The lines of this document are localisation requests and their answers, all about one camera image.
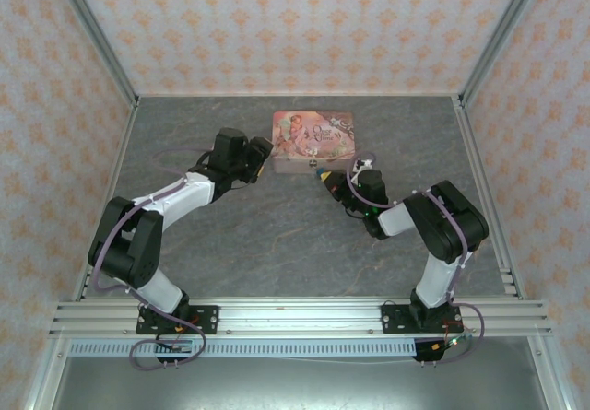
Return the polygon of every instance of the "gray marble floor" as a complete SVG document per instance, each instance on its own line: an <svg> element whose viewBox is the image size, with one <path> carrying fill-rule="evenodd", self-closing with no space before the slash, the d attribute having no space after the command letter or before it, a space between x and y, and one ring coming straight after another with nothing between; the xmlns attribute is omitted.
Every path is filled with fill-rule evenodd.
<svg viewBox="0 0 590 410"><path fill-rule="evenodd" d="M358 150L377 154L390 198L441 180L480 207L449 98L227 97L141 100L115 193L133 198L176 180L150 166L171 146L211 147L219 128L270 137L275 111L351 111ZM186 170L198 154L160 163ZM312 175L276 174L225 194L172 225L160 267L191 296L408 296L427 250L417 232L378 241ZM470 260L460 295L500 295L490 240Z"/></svg>

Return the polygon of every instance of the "metal corner post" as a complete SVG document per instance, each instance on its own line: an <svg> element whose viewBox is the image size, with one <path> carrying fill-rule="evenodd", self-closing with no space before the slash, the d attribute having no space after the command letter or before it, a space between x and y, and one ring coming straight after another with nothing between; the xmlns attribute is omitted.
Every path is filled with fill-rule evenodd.
<svg viewBox="0 0 590 410"><path fill-rule="evenodd" d="M467 106L478 92L478 88L481 85L483 79L493 66L498 54L502 50L502 47L509 35L511 34L514 26L518 22L518 19L522 16L525 11L526 4L529 0L512 0L504 14L501 16L498 26L494 30L490 41L483 50L483 53L479 57L476 66L471 72L471 76L466 82L464 91L460 95L461 103L464 107Z"/></svg>
<svg viewBox="0 0 590 410"><path fill-rule="evenodd" d="M137 95L125 73L123 67L119 63L117 56L114 53L109 41L104 32L100 28L99 21L96 19L90 6L86 0L69 0L70 4L76 11L76 14L82 23L82 26L87 31L88 36L94 43L94 46L99 51L100 57L104 61L107 69L111 73L117 87L129 104L136 105Z"/></svg>

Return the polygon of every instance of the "enclosure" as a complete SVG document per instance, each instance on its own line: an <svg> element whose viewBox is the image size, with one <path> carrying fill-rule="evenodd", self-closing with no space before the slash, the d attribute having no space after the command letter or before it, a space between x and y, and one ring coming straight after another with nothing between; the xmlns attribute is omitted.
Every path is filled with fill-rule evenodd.
<svg viewBox="0 0 590 410"><path fill-rule="evenodd" d="M588 0L2 0L1 23L3 408L590 402ZM104 207L173 182L161 150L271 138L276 111L352 112L390 200L448 180L483 214L455 292L483 314L473 355L421 369L420 334L385 331L425 270L416 230L376 240L268 160L162 236L161 271L218 306L208 351L127 364L137 301L90 282Z"/></svg>

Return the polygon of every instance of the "wall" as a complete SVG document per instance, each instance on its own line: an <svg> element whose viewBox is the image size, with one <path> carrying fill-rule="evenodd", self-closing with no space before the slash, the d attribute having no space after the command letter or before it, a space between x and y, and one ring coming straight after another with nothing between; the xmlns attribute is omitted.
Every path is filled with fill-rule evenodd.
<svg viewBox="0 0 590 410"><path fill-rule="evenodd" d="M88 0L146 94L457 93L510 0Z"/></svg>
<svg viewBox="0 0 590 410"><path fill-rule="evenodd" d="M526 292L549 299L590 403L590 0L534 0L469 115Z"/></svg>
<svg viewBox="0 0 590 410"><path fill-rule="evenodd" d="M0 1L0 408L22 408L128 107L66 0Z"/></svg>

